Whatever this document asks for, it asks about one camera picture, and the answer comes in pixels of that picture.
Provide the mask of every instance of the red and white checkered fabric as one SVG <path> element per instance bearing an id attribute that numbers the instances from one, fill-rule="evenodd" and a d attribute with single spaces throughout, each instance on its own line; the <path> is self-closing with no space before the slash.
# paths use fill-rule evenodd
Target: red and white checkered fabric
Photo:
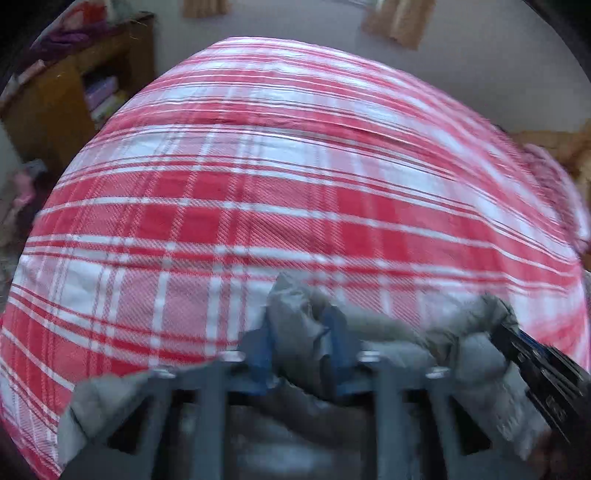
<path id="1" fill-rule="evenodd" d="M 76 382 L 236 345 L 280 271 L 415 325 L 485 291 L 588 365 L 582 268 L 488 121 L 341 51 L 231 38 L 131 99 L 39 214 L 4 316 L 3 417 L 42 478 Z"/>

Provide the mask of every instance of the gray cloth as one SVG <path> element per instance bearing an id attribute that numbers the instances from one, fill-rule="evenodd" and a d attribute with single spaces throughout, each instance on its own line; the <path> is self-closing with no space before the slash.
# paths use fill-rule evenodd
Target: gray cloth
<path id="1" fill-rule="evenodd" d="M 226 465 L 227 478 L 271 480 L 278 471 L 282 480 L 335 475 L 360 478 L 365 436 L 371 430 L 368 414 L 319 400 L 324 396 L 319 360 L 326 346 L 318 319 L 331 304 L 343 312 L 364 349 L 378 351 L 396 366 L 450 367 L 463 386 L 460 400 L 488 418 L 522 458 L 547 431 L 545 421 L 525 396 L 519 371 L 507 365 L 488 339 L 487 332 L 501 322 L 517 325 L 512 309 L 500 299 L 482 296 L 453 318 L 438 319 L 435 327 L 420 332 L 379 313 L 335 303 L 317 289 L 280 275 L 268 296 L 267 317 L 284 378 L 252 407 L 230 409 L 228 438 L 233 455 Z M 61 465 L 80 451 L 150 374 L 107 375 L 76 386 L 58 428 Z M 187 406 L 184 412 L 187 418 L 190 409 Z M 175 468 L 179 472 L 174 478 L 182 477 L 187 451 L 183 446 L 190 436 L 191 424 L 186 422 L 178 439 Z M 409 442 L 418 441 L 410 437 Z"/>

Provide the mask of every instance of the curtain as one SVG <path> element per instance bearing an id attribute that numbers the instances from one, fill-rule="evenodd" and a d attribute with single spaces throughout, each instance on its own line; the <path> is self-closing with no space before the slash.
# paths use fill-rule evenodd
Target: curtain
<path id="1" fill-rule="evenodd" d="M 228 0 L 184 0 L 185 18 L 211 17 L 228 13 Z"/>
<path id="2" fill-rule="evenodd" d="M 435 0 L 377 0 L 369 10 L 363 28 L 416 50 L 433 6 Z"/>

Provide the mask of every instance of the bed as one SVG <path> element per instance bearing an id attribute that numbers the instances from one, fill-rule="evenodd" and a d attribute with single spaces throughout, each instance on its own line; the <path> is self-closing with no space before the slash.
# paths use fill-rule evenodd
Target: bed
<path id="1" fill-rule="evenodd" d="M 416 326 L 492 293 L 587 368 L 579 255 L 524 155 L 379 63 L 209 47 L 132 98 L 38 214 L 2 320 L 5 428 L 56 478 L 76 382 L 233 348 L 280 271 Z"/>

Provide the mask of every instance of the wall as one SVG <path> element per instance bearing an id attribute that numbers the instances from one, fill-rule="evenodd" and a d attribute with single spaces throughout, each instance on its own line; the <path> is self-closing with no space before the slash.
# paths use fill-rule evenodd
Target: wall
<path id="1" fill-rule="evenodd" d="M 0 189 L 8 180 L 8 176 L 21 164 L 4 126 L 0 123 Z"/>
<path id="2" fill-rule="evenodd" d="M 335 0 L 230 0 L 222 17 L 181 17 L 183 0 L 129 0 L 157 15 L 157 70 L 231 36 L 290 38 L 406 70 L 509 131 L 574 131 L 591 83 L 554 30 L 522 0 L 437 0 L 418 51 L 361 32 L 363 9 Z"/>

